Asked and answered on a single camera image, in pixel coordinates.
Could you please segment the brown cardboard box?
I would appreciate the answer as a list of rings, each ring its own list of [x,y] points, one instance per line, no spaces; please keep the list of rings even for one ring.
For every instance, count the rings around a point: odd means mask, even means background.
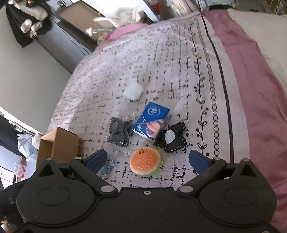
[[[40,139],[36,168],[47,158],[58,164],[68,163],[83,154],[84,141],[73,132],[60,127],[53,129]]]

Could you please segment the bag of black items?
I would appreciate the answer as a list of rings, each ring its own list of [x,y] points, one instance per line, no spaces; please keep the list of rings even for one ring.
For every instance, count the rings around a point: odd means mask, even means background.
[[[112,117],[109,122],[107,142],[120,147],[128,147],[132,126],[133,120],[131,119]]]

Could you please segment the grey wardrobe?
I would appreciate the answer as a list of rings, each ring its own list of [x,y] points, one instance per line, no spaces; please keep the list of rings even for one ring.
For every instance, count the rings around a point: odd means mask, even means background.
[[[43,1],[51,21],[51,29],[36,41],[69,73],[73,73],[78,63],[92,53],[88,48],[59,26],[57,13],[61,8],[72,4],[72,1]]]

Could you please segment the white plastic bag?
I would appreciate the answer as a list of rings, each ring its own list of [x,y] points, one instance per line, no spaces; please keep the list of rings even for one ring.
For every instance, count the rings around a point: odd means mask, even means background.
[[[36,133],[31,134],[17,134],[18,150],[24,155],[27,161],[37,161],[40,140],[43,135]]]
[[[131,83],[123,92],[123,96],[132,101],[136,101],[142,94],[143,87],[137,83]]]

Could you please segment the white duvet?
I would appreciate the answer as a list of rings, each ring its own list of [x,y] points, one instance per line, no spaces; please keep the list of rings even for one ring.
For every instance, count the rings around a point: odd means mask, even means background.
[[[227,12],[246,35],[258,44],[269,67],[286,90],[286,15],[242,12],[234,9]]]

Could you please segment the hamburger plush toy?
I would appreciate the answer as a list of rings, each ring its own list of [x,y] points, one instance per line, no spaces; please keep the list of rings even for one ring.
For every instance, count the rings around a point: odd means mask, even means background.
[[[160,153],[150,147],[136,150],[130,158],[129,166],[137,175],[148,176],[159,172],[163,166]]]

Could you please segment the black white patterned blanket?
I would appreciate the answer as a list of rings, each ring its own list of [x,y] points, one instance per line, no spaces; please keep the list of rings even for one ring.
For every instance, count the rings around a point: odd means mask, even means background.
[[[133,82],[143,87],[132,101]],[[167,153],[160,172],[139,176],[129,167],[134,151],[153,142],[137,134],[121,148],[107,142],[112,117],[138,119],[154,102],[171,110],[168,125],[184,122],[186,151]],[[194,177],[193,149],[238,163],[250,156],[246,116],[236,76],[222,42],[201,14],[162,21],[124,35],[83,59],[65,87],[49,130],[61,127],[84,140],[84,155],[105,149],[115,166],[105,179],[117,188],[174,187]]]

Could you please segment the hanging dark clothes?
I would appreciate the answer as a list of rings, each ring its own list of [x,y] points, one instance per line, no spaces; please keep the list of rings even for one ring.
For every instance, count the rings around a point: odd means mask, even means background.
[[[21,47],[51,30],[50,6],[46,1],[7,1],[6,15],[13,35]]]

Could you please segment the pink bed sheet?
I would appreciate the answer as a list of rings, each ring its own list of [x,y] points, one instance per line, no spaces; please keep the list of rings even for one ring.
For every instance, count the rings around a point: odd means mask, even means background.
[[[201,14],[220,39],[236,76],[246,116],[250,158],[275,190],[279,204],[272,225],[286,232],[286,94],[258,44],[249,38],[225,10]],[[144,24],[117,29],[120,37],[148,27]]]

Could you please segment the blue tissue pack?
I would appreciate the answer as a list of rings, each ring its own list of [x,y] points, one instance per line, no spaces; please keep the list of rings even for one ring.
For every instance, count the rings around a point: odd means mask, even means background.
[[[148,102],[132,131],[139,136],[155,141],[171,116],[171,110],[154,102]]]

